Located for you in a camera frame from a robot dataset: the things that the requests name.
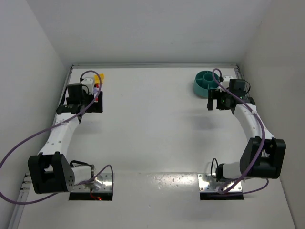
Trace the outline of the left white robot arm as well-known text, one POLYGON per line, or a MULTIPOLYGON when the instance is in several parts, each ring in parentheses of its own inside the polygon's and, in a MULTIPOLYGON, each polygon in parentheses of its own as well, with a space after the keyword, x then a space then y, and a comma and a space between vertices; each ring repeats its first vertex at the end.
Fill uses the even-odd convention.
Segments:
POLYGON ((74 166, 66 159, 72 135, 88 107, 88 113, 102 112, 102 91, 94 79, 69 84, 68 92, 56 110, 56 127, 36 156, 30 156, 28 167, 37 194, 71 192, 75 185, 92 177, 92 165, 74 166))

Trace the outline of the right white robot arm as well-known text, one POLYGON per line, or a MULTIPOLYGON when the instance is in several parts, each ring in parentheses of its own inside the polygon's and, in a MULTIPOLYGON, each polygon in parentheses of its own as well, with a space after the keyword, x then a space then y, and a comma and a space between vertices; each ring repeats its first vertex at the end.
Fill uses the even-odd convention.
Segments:
POLYGON ((207 109, 212 110, 213 100, 216 100, 218 110, 230 110, 239 121, 248 143, 239 161, 217 166, 216 180, 238 179, 243 172, 247 173, 245 178, 279 178, 285 141, 275 138, 263 124, 253 98, 247 96, 245 80, 230 79, 223 83, 227 85, 226 91, 221 88, 208 90, 207 109))

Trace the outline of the yellow lego brick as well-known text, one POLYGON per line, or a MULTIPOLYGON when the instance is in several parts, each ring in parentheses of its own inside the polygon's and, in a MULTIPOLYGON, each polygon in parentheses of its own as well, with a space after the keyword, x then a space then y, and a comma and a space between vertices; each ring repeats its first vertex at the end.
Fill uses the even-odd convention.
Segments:
POLYGON ((94 76, 95 84, 103 84, 104 83, 104 74, 98 74, 94 76))

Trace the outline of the teal divided round container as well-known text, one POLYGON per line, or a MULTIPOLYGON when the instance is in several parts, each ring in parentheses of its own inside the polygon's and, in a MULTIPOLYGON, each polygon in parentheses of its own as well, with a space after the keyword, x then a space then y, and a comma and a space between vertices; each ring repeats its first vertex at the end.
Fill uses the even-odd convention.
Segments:
POLYGON ((215 82, 211 71, 201 71, 199 72, 193 83, 194 93, 201 97, 208 97, 208 90, 218 88, 218 84, 215 82))

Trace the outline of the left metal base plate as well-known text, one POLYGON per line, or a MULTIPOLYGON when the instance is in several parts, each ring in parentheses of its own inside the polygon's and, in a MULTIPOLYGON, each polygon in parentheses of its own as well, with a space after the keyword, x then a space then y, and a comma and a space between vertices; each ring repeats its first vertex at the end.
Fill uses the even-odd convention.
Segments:
POLYGON ((77 185, 71 193, 112 193, 112 174, 101 173, 89 184, 77 185))

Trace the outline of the metal base plate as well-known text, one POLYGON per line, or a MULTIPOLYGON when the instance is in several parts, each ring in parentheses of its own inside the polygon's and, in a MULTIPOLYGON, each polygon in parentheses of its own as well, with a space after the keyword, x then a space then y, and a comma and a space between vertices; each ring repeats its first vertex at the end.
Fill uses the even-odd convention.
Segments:
POLYGON ((218 193, 218 191, 225 191, 230 188, 234 182, 226 184, 224 182, 217 182, 210 173, 198 173, 198 186, 201 193, 218 193))
POLYGON ((101 173, 89 184, 77 185, 71 193, 112 193, 112 174, 101 173))

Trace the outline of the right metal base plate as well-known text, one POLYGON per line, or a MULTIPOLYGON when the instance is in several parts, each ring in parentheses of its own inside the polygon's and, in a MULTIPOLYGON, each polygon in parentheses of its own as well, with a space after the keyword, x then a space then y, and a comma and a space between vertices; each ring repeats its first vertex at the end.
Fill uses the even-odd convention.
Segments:
POLYGON ((218 193, 218 191, 225 191, 230 188, 234 182, 226 184, 224 182, 217 182, 210 173, 198 173, 198 186, 201 193, 218 193))

